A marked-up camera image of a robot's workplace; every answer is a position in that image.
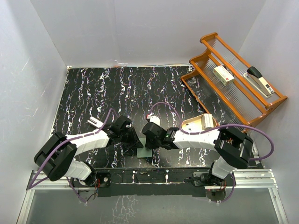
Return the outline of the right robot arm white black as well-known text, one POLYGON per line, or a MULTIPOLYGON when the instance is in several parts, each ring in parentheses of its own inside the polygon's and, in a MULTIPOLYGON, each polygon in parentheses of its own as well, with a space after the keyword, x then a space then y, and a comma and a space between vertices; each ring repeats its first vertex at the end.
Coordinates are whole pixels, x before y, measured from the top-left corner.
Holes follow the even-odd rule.
POLYGON ((193 176, 198 185, 221 185, 228 174, 236 169, 247 169, 251 158, 253 140, 235 127, 210 128, 199 134, 190 134, 177 127, 164 130, 159 125, 149 122, 142 129, 146 137, 145 147, 167 150, 183 148, 202 148, 215 150, 220 156, 209 171, 200 176, 193 176))

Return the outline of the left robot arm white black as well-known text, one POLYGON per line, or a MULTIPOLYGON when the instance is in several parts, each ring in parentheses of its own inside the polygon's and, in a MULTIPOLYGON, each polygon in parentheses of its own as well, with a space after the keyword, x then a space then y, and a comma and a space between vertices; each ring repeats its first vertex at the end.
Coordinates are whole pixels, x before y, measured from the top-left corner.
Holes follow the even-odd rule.
POLYGON ((34 162, 51 181, 61 177, 81 180, 86 186, 96 182, 96 174, 91 165, 76 161, 74 158, 84 152, 96 148, 106 148, 121 144, 127 149, 143 148, 132 121, 120 116, 115 122, 107 125, 91 117, 97 127, 94 131, 77 135, 54 133, 34 157, 34 162))

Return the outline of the green card holder wallet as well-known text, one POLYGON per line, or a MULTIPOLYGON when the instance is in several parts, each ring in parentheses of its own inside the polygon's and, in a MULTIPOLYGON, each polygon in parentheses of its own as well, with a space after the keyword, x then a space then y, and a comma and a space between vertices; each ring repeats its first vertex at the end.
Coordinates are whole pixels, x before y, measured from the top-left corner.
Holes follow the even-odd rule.
POLYGON ((152 157, 152 150, 147 149, 145 147, 146 139, 141 138, 140 142, 142 143, 143 147, 137 149, 137 158, 140 159, 140 158, 150 158, 150 157, 152 157))

